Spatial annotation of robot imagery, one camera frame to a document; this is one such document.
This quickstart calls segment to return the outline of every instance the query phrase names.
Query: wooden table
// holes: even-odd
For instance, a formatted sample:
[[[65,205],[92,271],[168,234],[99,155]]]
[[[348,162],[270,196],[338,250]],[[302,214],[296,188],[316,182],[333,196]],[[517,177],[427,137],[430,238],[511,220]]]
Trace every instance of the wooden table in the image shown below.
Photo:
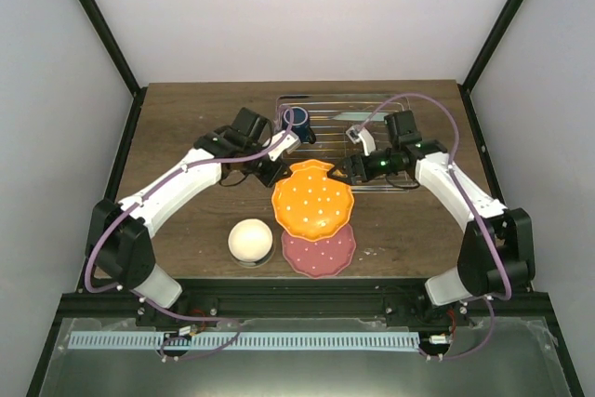
[[[485,191],[487,182],[455,81],[286,82],[152,84],[142,107],[118,197],[126,197],[176,164],[198,137],[230,124],[242,106],[272,118],[285,94],[421,92],[440,100],[455,116],[461,141],[456,162]],[[411,99],[422,135],[446,147],[453,131],[432,104]],[[179,210],[157,233],[157,261],[174,277],[289,277],[280,247],[281,227],[271,193],[254,178],[235,188],[210,188]],[[244,218],[272,227],[276,251],[257,269],[236,264],[227,247],[229,231]],[[455,266],[461,230],[434,196],[414,192],[359,193],[351,217],[357,241],[347,277],[425,277]]]

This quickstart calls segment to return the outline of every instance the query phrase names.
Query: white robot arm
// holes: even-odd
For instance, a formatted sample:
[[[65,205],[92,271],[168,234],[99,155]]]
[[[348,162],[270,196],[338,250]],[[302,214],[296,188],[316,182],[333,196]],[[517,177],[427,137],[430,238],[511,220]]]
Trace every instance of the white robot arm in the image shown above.
[[[267,187],[290,175],[280,157],[298,147],[300,138],[286,130],[260,144],[264,123],[266,118],[242,109],[233,125],[201,137],[176,165],[149,186],[118,204],[107,199],[99,202],[87,240],[88,254],[100,249],[96,265],[118,284],[160,307],[171,307],[182,289],[157,265],[151,239],[176,211],[232,170],[253,174]],[[130,209],[121,230],[110,235],[104,247],[96,248],[114,217]]]
[[[503,278],[498,270],[485,234],[476,221],[469,203],[483,221],[491,245],[512,285],[524,285],[535,276],[531,220],[522,209],[507,209],[477,186],[456,164],[436,140],[423,140],[411,111],[385,116],[391,146],[383,150],[366,150],[352,155],[328,171],[328,177],[355,185],[379,176],[406,172],[419,186],[432,192],[453,216],[464,232],[456,267],[433,276],[426,282],[430,302],[442,306],[470,297],[499,292]],[[354,135],[360,127],[348,130],[354,142],[365,138]],[[451,176],[455,175],[459,185]]]

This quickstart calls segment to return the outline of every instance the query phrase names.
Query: pink plate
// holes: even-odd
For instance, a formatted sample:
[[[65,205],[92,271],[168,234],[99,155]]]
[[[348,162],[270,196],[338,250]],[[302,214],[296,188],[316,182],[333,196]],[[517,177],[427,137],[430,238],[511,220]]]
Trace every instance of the pink plate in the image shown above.
[[[355,251],[355,238],[351,225],[345,225],[327,239],[310,242],[293,237],[288,232],[281,236],[283,256],[298,273],[310,278],[335,276],[351,264]]]

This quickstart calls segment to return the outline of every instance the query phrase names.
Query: orange scalloped plate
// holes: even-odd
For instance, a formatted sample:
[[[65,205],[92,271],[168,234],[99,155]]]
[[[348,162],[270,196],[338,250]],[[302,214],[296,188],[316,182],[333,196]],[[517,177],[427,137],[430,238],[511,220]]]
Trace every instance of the orange scalloped plate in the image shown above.
[[[275,185],[272,209],[290,235],[316,242],[333,237],[350,221],[353,193],[326,176],[332,167],[320,160],[295,163],[291,177]]]

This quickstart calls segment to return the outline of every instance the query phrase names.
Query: black metal pole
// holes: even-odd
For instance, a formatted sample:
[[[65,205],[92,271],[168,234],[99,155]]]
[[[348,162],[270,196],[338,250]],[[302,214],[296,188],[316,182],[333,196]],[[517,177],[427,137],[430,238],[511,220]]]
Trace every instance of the black metal pole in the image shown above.
[[[485,139],[483,138],[480,122],[477,119],[477,114],[473,108],[471,95],[461,84],[458,85],[458,90],[461,94],[461,98],[463,99],[465,113],[467,114],[467,119],[469,120],[471,133],[473,134],[473,139],[475,140],[475,145],[477,147],[478,154],[480,155],[480,160],[482,161],[483,172],[485,173],[485,179],[487,180],[487,185],[490,188],[490,193],[492,194],[492,197],[495,197],[504,204],[504,196],[502,195],[502,190],[500,189],[500,184],[498,183],[496,170],[492,164],[490,152],[488,151],[487,145],[485,144]]]
[[[477,81],[480,79],[480,76],[483,73],[483,70],[487,66],[488,61],[492,58],[496,47],[500,43],[502,36],[508,29],[512,19],[514,18],[515,14],[519,10],[523,0],[507,0],[506,4],[500,11],[500,15],[492,28],[492,31],[488,34],[483,47],[477,56],[475,62],[473,62],[473,66],[471,70],[469,70],[469,74],[467,78],[465,78],[465,82],[463,83],[463,90],[470,93],[471,90],[477,84]]]
[[[126,160],[128,159],[128,153],[130,152],[130,145],[132,144],[134,133],[137,130],[137,123],[139,122],[140,118],[140,110],[142,108],[142,103],[145,100],[146,94],[147,87],[143,87],[139,94],[134,98],[132,105],[130,106],[130,112],[128,113],[128,118],[126,119],[124,133],[122,134],[120,146],[118,147],[118,152],[116,153],[115,161],[113,162],[112,173],[110,174],[108,186],[105,190],[105,198],[107,199],[115,201],[118,189],[120,188],[120,181],[122,180],[122,176],[124,174]]]
[[[113,63],[115,64],[118,72],[122,76],[122,79],[126,83],[128,90],[133,96],[137,96],[140,92],[140,86],[137,82],[134,74],[130,70],[128,63],[120,50],[115,38],[113,37],[112,31],[108,26],[107,22],[103,18],[101,14],[101,10],[99,9],[95,0],[79,0],[85,13],[88,15],[89,20],[93,24],[95,31],[99,35],[99,39],[105,46],[105,49],[108,51],[110,57],[112,58]]]

